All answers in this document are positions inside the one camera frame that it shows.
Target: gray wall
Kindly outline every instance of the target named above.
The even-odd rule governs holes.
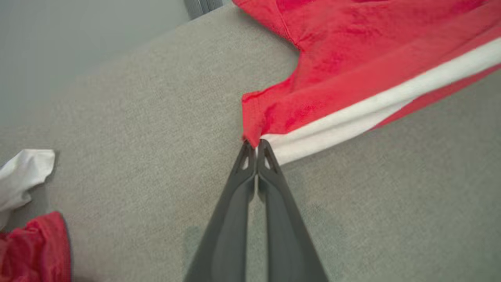
[[[0,122],[187,21],[183,0],[0,0]]]

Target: red cloth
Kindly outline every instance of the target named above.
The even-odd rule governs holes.
[[[243,135],[253,146],[263,134],[287,134],[501,36],[501,0],[233,1],[300,50],[288,79],[242,98]],[[417,98],[380,125],[496,68]]]
[[[59,212],[37,217],[23,229],[0,233],[0,282],[71,281],[70,245]]]

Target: gray carpet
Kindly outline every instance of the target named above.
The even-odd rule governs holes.
[[[12,226],[62,212],[76,282],[182,280],[241,145],[241,95],[297,56],[228,5],[2,124],[0,162],[58,151]],[[500,80],[283,167],[332,281],[501,280]],[[265,281],[264,215],[255,198],[247,281]]]

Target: white trim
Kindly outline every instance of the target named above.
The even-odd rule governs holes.
[[[261,138],[270,142],[280,164],[292,162],[360,135],[416,98],[499,63],[501,38],[287,134]]]

